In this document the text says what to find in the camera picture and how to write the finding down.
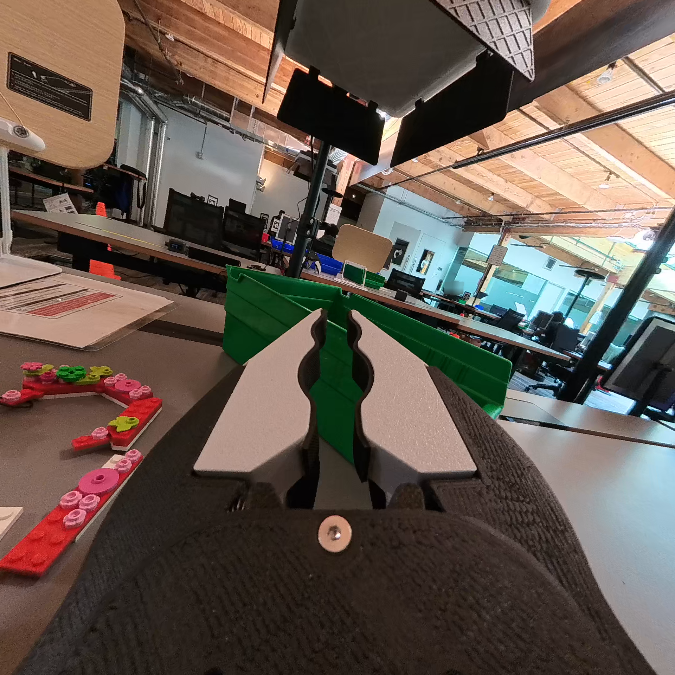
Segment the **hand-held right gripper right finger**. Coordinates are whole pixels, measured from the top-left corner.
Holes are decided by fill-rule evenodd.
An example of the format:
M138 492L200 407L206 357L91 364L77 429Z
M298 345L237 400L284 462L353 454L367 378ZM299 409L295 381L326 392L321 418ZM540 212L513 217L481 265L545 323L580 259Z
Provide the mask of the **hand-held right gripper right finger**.
M374 508L396 489L477 477L477 465L423 360L358 310L348 312L354 411L353 461Z

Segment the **long red lego flower plate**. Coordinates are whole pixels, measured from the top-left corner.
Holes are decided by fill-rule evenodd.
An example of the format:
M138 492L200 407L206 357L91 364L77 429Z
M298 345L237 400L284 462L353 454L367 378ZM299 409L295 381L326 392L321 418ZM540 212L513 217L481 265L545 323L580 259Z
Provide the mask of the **long red lego flower plate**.
M4 555L2 572L40 578L55 564L121 490L144 455L133 449L114 458L116 462L84 474L74 489L61 496L57 506Z

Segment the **large wooden panel black label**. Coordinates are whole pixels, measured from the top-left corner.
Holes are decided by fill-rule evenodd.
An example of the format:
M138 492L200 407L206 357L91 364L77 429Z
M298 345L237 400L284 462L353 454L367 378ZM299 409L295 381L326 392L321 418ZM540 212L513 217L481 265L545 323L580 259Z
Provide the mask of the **large wooden panel black label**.
M125 38L116 1L1 2L1 162L86 169L111 155Z

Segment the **white stand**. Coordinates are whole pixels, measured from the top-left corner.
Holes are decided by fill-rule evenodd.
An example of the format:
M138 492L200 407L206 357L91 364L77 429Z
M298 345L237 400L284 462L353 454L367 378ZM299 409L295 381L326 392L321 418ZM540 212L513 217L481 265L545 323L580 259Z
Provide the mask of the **white stand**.
M9 195L9 146L16 144L29 153L41 153L45 142L19 122L1 118L1 289L45 279L61 268L11 253L13 233Z

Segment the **overhead grey light box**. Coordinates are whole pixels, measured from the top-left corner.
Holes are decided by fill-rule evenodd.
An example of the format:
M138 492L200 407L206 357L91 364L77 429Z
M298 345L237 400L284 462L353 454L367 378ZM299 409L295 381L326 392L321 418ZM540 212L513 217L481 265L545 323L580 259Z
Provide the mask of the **overhead grey light box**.
M533 25L549 1L281 1L263 102L282 58L279 121L378 162L380 111L400 118L392 166L501 122L535 79Z

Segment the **black monitor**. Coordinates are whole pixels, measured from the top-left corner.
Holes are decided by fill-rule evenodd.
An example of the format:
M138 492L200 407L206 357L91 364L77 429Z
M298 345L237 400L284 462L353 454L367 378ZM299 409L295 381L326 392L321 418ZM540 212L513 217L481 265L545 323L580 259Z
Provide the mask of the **black monitor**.
M628 415L674 409L674 322L645 319L601 380L601 386L633 401Z

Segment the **blue plastic bin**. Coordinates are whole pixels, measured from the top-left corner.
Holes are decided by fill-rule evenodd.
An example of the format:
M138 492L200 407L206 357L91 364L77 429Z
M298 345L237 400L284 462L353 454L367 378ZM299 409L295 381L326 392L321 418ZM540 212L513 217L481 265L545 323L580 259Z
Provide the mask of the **blue plastic bin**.
M283 240L278 240L276 238L272 238L270 242L274 250L282 252L283 255L285 255L286 257L292 256L292 253L294 251L294 245L291 244L290 242L285 242ZM342 262L337 261L330 256L323 255L322 253L316 252L314 250L312 251L312 256L313 258L311 259L309 269L316 271L316 262L318 261L321 267L321 272L325 274L336 276L342 272L343 269Z

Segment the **angled red lego flower assembly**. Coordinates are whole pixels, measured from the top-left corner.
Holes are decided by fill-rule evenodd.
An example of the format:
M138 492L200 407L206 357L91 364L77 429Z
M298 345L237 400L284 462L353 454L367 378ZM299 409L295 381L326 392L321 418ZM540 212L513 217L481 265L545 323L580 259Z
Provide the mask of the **angled red lego flower assembly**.
M149 385L107 366L55 367L39 361L21 365L21 387L1 393L1 405L17 409L44 399L100 396L123 407L121 414L89 434L72 439L73 452L110 449L125 453L159 415L163 400Z

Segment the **black slanted pole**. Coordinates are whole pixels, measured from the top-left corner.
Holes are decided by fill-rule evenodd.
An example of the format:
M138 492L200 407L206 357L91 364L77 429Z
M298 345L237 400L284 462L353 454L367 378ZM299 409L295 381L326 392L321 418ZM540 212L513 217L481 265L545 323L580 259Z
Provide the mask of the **black slanted pole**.
M674 211L671 211L654 239L651 248L637 265L629 281L624 286L621 295L607 314L593 341L586 349L584 356L580 359L578 365L574 367L568 381L562 387L559 394L556 395L558 400L577 402L586 385L595 381L597 365L626 321L630 310L633 309L644 291L646 291L649 282L660 270L673 245Z

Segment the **long wood-edged table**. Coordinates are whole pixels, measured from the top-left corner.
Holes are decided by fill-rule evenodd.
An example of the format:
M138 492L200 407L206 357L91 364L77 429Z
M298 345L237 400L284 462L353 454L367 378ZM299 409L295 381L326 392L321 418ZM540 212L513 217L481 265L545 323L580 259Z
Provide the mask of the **long wood-edged table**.
M520 337L504 329L493 327L474 319L464 318L460 315L434 308L429 304L415 298L407 297L405 300L399 300L396 298L396 293L392 290L374 290L367 288L364 285L356 285L352 282L346 281L342 278L342 275L337 275L334 277L322 273L315 273L311 270L302 271L300 278L312 282L331 285L336 288L340 288L347 293L357 294L376 302L382 302L392 308L408 310L417 315L424 315L439 321L443 321L451 325L456 332L463 335L480 337L490 343L497 343L502 346L510 346L512 348L512 354L507 356L507 359L511 361L514 368L519 366L523 356L525 355L525 352L537 353L544 358L544 361L570 361L570 357L562 352L541 346L532 340Z

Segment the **black ceiling rail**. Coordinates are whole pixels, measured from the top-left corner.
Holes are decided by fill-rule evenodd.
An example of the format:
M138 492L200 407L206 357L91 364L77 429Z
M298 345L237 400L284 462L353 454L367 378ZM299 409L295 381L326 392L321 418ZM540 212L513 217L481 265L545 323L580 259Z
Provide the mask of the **black ceiling rail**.
M665 92L655 95L651 98L646 98L636 103L622 106L612 111L587 117L584 120L570 123L560 128L546 131L542 134L530 137L528 139L520 140L507 144L499 148L486 150L483 153L476 154L467 159L461 159L447 166L452 170L473 166L490 159L501 158L502 156L518 153L522 150L532 149L549 142L566 139L570 136L585 133L587 131L595 131L605 126L624 122L645 114L659 111L662 108L674 105L674 91Z

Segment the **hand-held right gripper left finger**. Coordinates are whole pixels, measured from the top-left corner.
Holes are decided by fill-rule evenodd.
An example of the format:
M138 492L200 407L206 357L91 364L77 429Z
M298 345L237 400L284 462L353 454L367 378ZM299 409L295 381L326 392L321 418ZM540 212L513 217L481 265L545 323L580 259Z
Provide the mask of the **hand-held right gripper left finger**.
M320 475L316 402L325 310L314 310L248 359L194 463L200 477L269 484L313 508Z

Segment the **small green sign holder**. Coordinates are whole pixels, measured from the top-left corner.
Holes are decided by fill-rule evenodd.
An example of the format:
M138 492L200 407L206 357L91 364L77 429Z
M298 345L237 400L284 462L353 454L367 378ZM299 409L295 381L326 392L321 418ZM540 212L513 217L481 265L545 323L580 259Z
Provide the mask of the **small green sign holder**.
M382 288L385 283L383 275L370 272L366 266L352 261L343 263L342 278L346 282L374 290Z

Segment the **black upright pole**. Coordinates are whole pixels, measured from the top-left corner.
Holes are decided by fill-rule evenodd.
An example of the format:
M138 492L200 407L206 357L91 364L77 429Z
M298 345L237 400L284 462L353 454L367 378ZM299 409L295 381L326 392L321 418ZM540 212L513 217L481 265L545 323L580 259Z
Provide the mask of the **black upright pole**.
M327 168L331 146L320 141L318 154L313 164L313 173L310 180L308 196L296 232L296 242L285 276L299 278L303 269L306 253L316 232L315 212L323 186L323 178Z

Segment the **green plastic bin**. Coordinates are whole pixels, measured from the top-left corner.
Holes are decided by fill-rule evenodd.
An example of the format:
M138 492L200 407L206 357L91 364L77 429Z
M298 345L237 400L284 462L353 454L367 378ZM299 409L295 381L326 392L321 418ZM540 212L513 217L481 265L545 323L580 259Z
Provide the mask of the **green plastic bin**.
M362 394L352 378L346 330L350 310L366 316L426 365L437 367L490 417L497 418L503 409L512 366L501 356L330 285L234 266L227 275L223 349L241 365L313 311L327 311L321 376L310 394L321 438L349 462L354 410Z

